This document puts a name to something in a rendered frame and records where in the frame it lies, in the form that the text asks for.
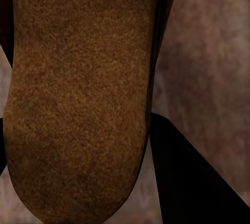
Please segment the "sandal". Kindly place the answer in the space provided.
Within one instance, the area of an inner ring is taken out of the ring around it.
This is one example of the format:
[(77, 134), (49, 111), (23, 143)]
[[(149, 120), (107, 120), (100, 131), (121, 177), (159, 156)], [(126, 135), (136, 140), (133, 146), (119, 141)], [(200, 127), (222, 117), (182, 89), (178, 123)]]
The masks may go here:
[(9, 176), (44, 224), (102, 224), (139, 177), (174, 0), (0, 0)]

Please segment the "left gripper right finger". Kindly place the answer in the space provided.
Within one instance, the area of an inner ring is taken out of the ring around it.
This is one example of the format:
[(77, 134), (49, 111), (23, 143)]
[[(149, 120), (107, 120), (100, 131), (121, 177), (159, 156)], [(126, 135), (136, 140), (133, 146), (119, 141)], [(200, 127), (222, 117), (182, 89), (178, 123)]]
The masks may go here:
[(149, 132), (163, 224), (250, 224), (250, 208), (166, 117)]

